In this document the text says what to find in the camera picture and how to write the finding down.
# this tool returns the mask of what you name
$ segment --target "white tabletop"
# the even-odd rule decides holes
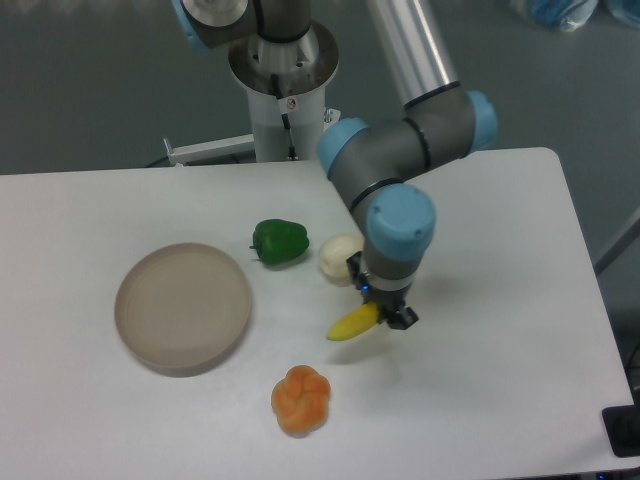
[[[560,164],[484,152],[412,183],[438,210],[406,332],[330,343],[360,304],[316,253],[354,231],[313,162],[0,178],[0,478],[477,480],[632,468],[601,410],[629,389]],[[306,260],[268,270],[265,218],[303,223]],[[215,369],[156,374],[120,340],[113,304],[146,254],[201,242],[253,289],[243,341]],[[325,375],[326,425],[285,435],[273,386]]]

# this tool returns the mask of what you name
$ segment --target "blue object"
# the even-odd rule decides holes
[[[483,150],[498,136],[498,117],[493,105],[482,92],[467,92],[475,111],[476,126],[469,153]]]
[[[187,18],[187,13],[182,8],[182,2],[180,0],[171,0],[171,3],[173,4],[173,9],[176,11],[176,16],[180,21],[180,26],[182,27],[184,34],[187,36],[187,40],[189,45],[191,45],[191,48],[197,53],[210,51],[209,47],[202,43],[202,40],[200,40],[200,37],[193,29],[193,25],[191,25],[191,22],[189,22],[189,19]]]
[[[598,0],[511,0],[511,6],[539,25],[572,32],[583,26]]]
[[[640,0],[607,0],[607,8],[621,22],[640,28]]]
[[[401,262],[422,258],[436,225],[436,209],[422,190],[404,183],[385,187],[367,212],[367,236],[383,255]]]
[[[361,118],[345,118],[330,127],[318,142],[317,152],[327,177],[331,174],[333,162],[344,146],[369,125]]]

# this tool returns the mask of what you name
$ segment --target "gray floor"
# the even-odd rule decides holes
[[[74,4],[70,14],[55,7]],[[495,146],[560,155],[597,255],[640,206],[640,30],[604,8],[559,34],[522,22],[506,1],[433,4],[463,84],[496,105]],[[313,6],[341,48],[329,104],[374,125],[398,118],[363,2]],[[167,0],[0,2],[0,112],[0,174],[140,167],[164,155],[163,136],[179,146],[249,132],[225,49],[192,53]],[[600,280],[628,352],[640,340],[640,241]]]

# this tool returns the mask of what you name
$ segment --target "beige plate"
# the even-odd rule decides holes
[[[217,248],[183,243],[143,258],[116,297],[118,332],[150,368],[190,376],[213,367],[242,334],[251,289],[240,266]]]

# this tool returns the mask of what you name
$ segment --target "green bell pepper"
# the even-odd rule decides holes
[[[253,248],[266,265],[288,262],[309,248],[307,229],[280,219],[263,220],[253,232]]]

